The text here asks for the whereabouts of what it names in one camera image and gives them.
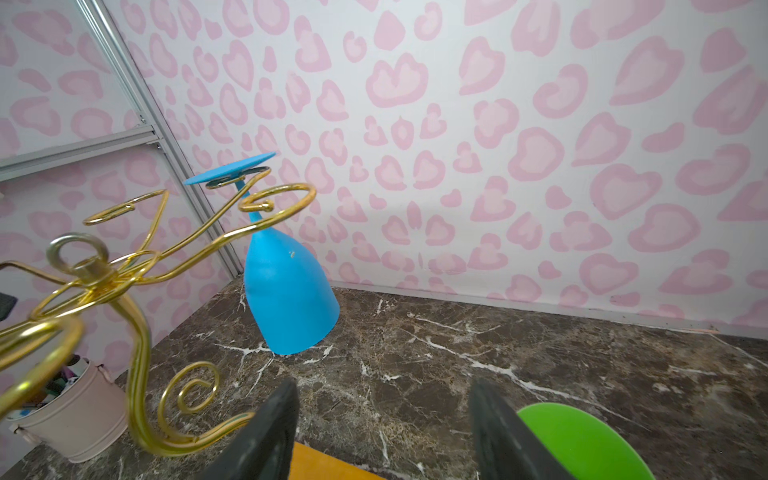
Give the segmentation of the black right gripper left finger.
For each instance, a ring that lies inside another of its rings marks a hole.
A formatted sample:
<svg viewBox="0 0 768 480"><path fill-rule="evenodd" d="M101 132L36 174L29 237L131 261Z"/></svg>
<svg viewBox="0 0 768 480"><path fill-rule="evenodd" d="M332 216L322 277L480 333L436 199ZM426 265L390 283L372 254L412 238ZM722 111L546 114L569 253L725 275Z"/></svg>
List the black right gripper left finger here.
<svg viewBox="0 0 768 480"><path fill-rule="evenodd" d="M299 392L285 379L232 442L200 473L204 480L287 479L299 418Z"/></svg>

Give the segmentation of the blue wine glass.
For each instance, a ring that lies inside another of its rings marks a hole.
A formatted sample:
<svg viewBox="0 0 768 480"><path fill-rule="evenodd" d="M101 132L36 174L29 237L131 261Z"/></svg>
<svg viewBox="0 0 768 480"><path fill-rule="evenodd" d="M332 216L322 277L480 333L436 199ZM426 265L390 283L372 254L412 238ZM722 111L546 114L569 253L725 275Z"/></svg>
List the blue wine glass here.
<svg viewBox="0 0 768 480"><path fill-rule="evenodd" d="M276 226L307 208L316 189L305 183L249 193L245 179L269 175L273 152L240 160L184 181L213 190L233 184L243 194L238 208L259 227L250 234L244 291L268 346L281 356L301 353L323 340L340 316L339 303L315 255Z"/></svg>

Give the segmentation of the green wine glass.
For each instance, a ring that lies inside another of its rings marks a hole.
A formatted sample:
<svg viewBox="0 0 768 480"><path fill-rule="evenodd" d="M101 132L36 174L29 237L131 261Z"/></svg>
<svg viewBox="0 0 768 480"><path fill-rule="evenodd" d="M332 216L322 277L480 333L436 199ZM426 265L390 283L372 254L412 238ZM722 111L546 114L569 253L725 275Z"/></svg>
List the green wine glass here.
<svg viewBox="0 0 768 480"><path fill-rule="evenodd" d="M642 480L654 477L637 451L609 425L575 407L535 403L518 416L577 479Z"/></svg>

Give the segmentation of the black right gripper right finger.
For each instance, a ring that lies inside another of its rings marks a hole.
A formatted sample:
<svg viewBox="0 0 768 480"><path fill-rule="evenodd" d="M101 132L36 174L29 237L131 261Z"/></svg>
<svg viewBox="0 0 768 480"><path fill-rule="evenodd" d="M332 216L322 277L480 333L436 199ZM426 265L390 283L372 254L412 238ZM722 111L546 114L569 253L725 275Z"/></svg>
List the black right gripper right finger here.
<svg viewBox="0 0 768 480"><path fill-rule="evenodd" d="M573 477L493 384L483 379L474 380L468 405L478 472L482 479Z"/></svg>

